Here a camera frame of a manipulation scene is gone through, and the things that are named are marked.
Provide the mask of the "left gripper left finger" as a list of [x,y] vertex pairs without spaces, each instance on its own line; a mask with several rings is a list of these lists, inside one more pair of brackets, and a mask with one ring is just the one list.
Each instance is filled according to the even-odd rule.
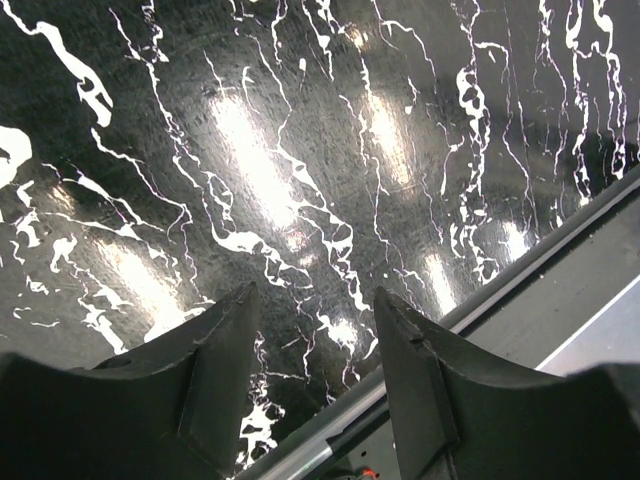
[[223,479],[259,326],[255,284],[91,369],[1,357],[5,479]]

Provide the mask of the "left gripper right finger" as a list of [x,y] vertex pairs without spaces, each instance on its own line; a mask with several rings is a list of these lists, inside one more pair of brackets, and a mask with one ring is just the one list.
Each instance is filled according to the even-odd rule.
[[494,355],[378,289],[374,316],[404,479],[635,479],[639,368],[558,377]]

